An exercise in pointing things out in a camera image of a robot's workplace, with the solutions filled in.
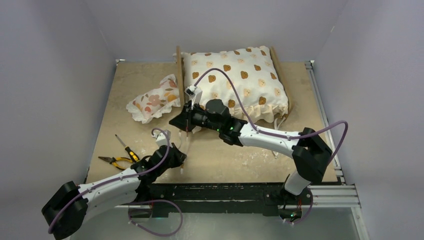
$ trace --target screwdriver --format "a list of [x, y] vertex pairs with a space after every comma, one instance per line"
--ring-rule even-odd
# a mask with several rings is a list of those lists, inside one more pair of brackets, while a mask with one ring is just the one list
[[129, 146], [125, 145], [125, 143], [122, 141], [122, 139], [118, 135], [115, 134], [115, 137], [119, 140], [120, 144], [122, 144], [125, 151], [129, 154], [129, 157], [134, 163], [140, 160], [139, 156], [137, 156], [137, 154], [133, 152], [133, 150], [131, 150]]

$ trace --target beige table surface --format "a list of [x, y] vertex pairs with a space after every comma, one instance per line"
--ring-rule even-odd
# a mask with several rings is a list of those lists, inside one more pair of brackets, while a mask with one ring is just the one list
[[[280, 127], [282, 131], [302, 131], [304, 127], [322, 129], [321, 115], [317, 107], [311, 82], [303, 62], [282, 62], [283, 74], [289, 82], [293, 95], [294, 109], [287, 121]], [[98, 156], [127, 157], [127, 152], [115, 138], [121, 139], [136, 152], [140, 158], [151, 155], [158, 149], [150, 136], [151, 129], [159, 127], [171, 131], [171, 141], [177, 146], [180, 142], [178, 129], [168, 121], [181, 112], [180, 107], [171, 113], [142, 124], [132, 119], [126, 105], [140, 94], [156, 88], [159, 81], [169, 74], [177, 74], [177, 65], [167, 63], [120, 62], [117, 66], [110, 90], [103, 121], [91, 157], [87, 183], [92, 183], [120, 171], [98, 159]], [[257, 122], [258, 125], [272, 128], [272, 123]], [[186, 149], [183, 141], [182, 151]], [[279, 154], [274, 158], [272, 152], [257, 147], [240, 147], [225, 144], [218, 133], [202, 130], [190, 135], [190, 144], [184, 166], [168, 169], [156, 183], [259, 183], [283, 182], [296, 168], [293, 160]], [[336, 182], [336, 173], [330, 164], [323, 182]]]

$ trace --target small pillow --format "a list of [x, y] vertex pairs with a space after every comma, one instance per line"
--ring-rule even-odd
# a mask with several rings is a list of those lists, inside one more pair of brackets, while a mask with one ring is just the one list
[[160, 118], [162, 114], [170, 113], [172, 106], [180, 106], [180, 93], [174, 74], [166, 76], [159, 83], [159, 87], [137, 96], [126, 105], [132, 119], [143, 124], [153, 118]]
[[[248, 47], [234, 51], [182, 53], [184, 86], [193, 85], [211, 68], [223, 70], [234, 83], [241, 103], [251, 119], [272, 123], [275, 114], [288, 112], [289, 100], [278, 79], [266, 46]], [[209, 72], [197, 85], [203, 93], [200, 105], [211, 99], [221, 99], [236, 118], [245, 118], [233, 89], [225, 76], [218, 71]]]

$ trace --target wall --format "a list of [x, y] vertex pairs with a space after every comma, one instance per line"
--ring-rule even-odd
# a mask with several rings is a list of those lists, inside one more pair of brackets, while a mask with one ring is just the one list
[[186, 52], [275, 46], [281, 60], [318, 55], [347, 0], [86, 0], [115, 58], [172, 61]]
[[53, 239], [41, 208], [89, 165], [114, 58], [83, 0], [0, 2], [0, 232]]
[[423, 10], [418, 0], [349, 0], [314, 65], [330, 122], [350, 123], [341, 166], [375, 240], [424, 234]]

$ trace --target pliers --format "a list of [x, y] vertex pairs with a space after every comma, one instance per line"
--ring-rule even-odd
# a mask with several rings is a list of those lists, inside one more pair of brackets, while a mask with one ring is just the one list
[[119, 161], [125, 161], [129, 162], [130, 164], [136, 163], [137, 161], [131, 160], [128, 157], [108, 157], [108, 156], [99, 156], [99, 159], [108, 162], [109, 164], [112, 164], [115, 168], [119, 170], [125, 170], [125, 167], [120, 166], [117, 162]]

